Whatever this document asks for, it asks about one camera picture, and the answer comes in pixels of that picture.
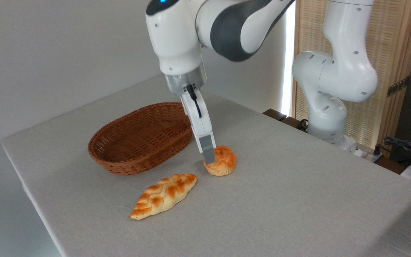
white tablecloth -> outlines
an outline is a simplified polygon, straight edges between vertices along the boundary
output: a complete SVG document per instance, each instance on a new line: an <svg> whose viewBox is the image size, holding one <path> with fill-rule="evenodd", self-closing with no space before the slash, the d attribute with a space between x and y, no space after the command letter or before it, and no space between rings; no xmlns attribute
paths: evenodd
<svg viewBox="0 0 411 257"><path fill-rule="evenodd" d="M235 171L209 175L194 140L138 175L107 172L87 153L102 126L178 101L162 77L3 141L64 256L411 256L411 181L239 104L203 91L217 145ZM198 177L167 212L128 219L164 177Z"/></svg>

pastry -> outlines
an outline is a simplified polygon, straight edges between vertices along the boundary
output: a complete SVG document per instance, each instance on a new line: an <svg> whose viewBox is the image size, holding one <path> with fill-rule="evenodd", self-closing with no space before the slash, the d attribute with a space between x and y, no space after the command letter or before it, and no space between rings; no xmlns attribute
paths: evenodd
<svg viewBox="0 0 411 257"><path fill-rule="evenodd" d="M237 162L233 151L225 145L217 146L213 151L215 153L215 162L208 165L204 162L207 171L215 176L224 176L233 172Z"/></svg>
<svg viewBox="0 0 411 257"><path fill-rule="evenodd" d="M129 217L141 220L169 210L186 197L196 180L195 175L188 173L162 179L158 184L145 189Z"/></svg>

wicker basket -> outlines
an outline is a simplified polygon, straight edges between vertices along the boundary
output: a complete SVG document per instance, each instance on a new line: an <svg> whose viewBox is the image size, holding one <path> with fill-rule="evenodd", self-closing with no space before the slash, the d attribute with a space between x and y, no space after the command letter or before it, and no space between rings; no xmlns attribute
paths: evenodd
<svg viewBox="0 0 411 257"><path fill-rule="evenodd" d="M192 135L182 104L162 102L102 127L88 143L88 153L113 174L133 175L179 153Z"/></svg>

braided bread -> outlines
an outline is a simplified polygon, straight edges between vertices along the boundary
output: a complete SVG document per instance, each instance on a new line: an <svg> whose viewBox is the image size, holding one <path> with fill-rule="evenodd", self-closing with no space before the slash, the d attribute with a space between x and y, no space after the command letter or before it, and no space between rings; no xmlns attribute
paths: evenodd
<svg viewBox="0 0 411 257"><path fill-rule="evenodd" d="M145 189L129 217L141 220L169 210L186 197L196 180L195 175L188 173L162 179L158 184Z"/></svg>

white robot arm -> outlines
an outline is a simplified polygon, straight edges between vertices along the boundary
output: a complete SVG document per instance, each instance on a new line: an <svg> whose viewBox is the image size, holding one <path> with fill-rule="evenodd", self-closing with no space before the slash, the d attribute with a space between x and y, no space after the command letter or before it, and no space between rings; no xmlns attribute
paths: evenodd
<svg viewBox="0 0 411 257"><path fill-rule="evenodd" d="M152 0L146 21L171 93L181 98L206 163L216 147L200 89L206 81L201 46L232 61L250 58L294 0Z"/></svg>
<svg viewBox="0 0 411 257"><path fill-rule="evenodd" d="M329 1L323 33L333 54L304 51L293 63L309 109L308 133L354 153L345 135L347 109L341 100L362 102L377 88L377 73L367 58L365 35L374 0Z"/></svg>
<svg viewBox="0 0 411 257"><path fill-rule="evenodd" d="M247 60L293 2L152 0L147 6L147 28L160 69L169 91L181 98L206 163L215 161L216 146L199 91L207 80L201 47L214 49L231 61ZM309 133L336 140L333 143L341 141L346 109L329 94L343 100L364 101L376 87L376 73L367 59L364 42L372 3L373 0L330 1L324 27L334 55L303 52L293 66L296 80L305 85ZM329 112L318 111L320 106Z"/></svg>

